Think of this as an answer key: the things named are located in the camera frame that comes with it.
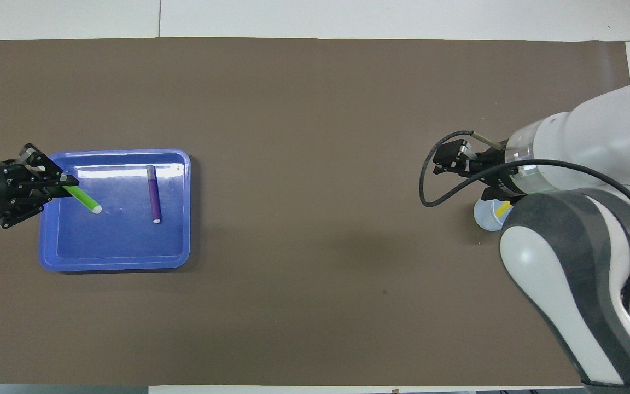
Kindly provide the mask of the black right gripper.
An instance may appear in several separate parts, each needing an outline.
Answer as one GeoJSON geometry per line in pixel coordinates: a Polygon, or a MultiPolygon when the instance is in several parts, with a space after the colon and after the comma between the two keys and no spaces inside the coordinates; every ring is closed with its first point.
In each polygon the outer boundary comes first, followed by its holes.
{"type": "MultiPolygon", "coordinates": [[[[488,148],[475,154],[468,140],[457,139],[441,144],[434,154],[434,175],[453,173],[460,177],[472,177],[484,170],[505,163],[504,150],[488,148]],[[476,160],[478,164],[468,164],[476,160]]],[[[481,200],[500,200],[515,203],[515,184],[508,169],[498,170],[481,179],[487,187],[483,190],[481,200]]]]}

